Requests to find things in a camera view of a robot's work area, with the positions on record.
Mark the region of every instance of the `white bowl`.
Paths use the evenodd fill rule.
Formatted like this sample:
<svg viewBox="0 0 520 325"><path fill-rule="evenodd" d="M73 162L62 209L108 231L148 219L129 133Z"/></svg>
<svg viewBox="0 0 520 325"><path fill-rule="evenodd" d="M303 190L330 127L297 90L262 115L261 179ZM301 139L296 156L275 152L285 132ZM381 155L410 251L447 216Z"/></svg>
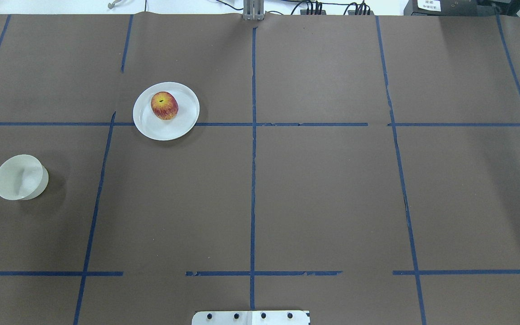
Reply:
<svg viewBox="0 0 520 325"><path fill-rule="evenodd" d="M171 120L159 119L151 109L151 99L160 91L167 91L178 103L178 114ZM187 86L176 82L162 82L143 91L134 104L133 115L136 128L143 135L154 140L174 140L194 127L200 115L200 101Z"/></svg>
<svg viewBox="0 0 520 325"><path fill-rule="evenodd" d="M47 187L47 169L28 154L9 158L0 167L0 197L6 200L30 200Z"/></svg>

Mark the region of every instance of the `metal mount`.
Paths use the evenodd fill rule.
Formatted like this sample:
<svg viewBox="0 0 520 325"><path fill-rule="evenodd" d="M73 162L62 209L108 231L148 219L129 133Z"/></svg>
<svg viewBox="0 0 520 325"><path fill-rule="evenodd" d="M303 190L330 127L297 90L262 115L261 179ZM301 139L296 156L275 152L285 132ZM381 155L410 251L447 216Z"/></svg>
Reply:
<svg viewBox="0 0 520 325"><path fill-rule="evenodd" d="M197 312L192 325L310 325L308 311Z"/></svg>
<svg viewBox="0 0 520 325"><path fill-rule="evenodd" d="M244 0L244 20L264 20L264 0Z"/></svg>

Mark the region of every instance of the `label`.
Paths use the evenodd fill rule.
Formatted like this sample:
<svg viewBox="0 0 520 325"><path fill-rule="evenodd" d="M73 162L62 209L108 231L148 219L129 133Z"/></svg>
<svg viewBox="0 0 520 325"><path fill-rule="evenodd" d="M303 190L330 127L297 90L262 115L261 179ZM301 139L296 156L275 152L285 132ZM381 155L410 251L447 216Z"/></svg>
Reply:
<svg viewBox="0 0 520 325"><path fill-rule="evenodd" d="M417 0L418 8L430 10L432 12L440 11L440 1L439 0Z"/></svg>

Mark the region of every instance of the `power strip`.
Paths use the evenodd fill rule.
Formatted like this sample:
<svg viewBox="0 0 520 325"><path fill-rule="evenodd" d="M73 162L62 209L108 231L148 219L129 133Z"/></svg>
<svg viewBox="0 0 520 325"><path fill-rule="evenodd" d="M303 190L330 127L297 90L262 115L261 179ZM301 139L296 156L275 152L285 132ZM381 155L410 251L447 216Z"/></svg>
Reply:
<svg viewBox="0 0 520 325"><path fill-rule="evenodd" d="M348 15L349 16L357 16L357 11L356 10L349 10L348 11ZM374 16L374 12L372 10L370 10L370 16Z"/></svg>
<svg viewBox="0 0 520 325"><path fill-rule="evenodd" d="M197 312L192 325L310 325L308 311Z"/></svg>
<svg viewBox="0 0 520 325"><path fill-rule="evenodd" d="M307 14L307 15L309 15L308 12L309 11L306 10L306 9L300 10L300 14Z"/></svg>

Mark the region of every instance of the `black device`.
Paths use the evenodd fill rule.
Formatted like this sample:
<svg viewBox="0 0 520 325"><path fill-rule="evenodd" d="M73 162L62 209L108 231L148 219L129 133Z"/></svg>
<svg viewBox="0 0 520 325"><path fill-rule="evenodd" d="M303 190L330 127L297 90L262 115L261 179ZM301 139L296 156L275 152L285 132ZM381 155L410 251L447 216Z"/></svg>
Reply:
<svg viewBox="0 0 520 325"><path fill-rule="evenodd" d="M348 15L349 16L374 16L374 12L372 10L367 10L366 12L363 12L363 11L357 12L356 10L349 10Z"/></svg>
<svg viewBox="0 0 520 325"><path fill-rule="evenodd" d="M477 16L477 0L409 0L405 16Z"/></svg>
<svg viewBox="0 0 520 325"><path fill-rule="evenodd" d="M310 10L302 9L300 14L326 14L326 10L318 11L318 13L310 13Z"/></svg>

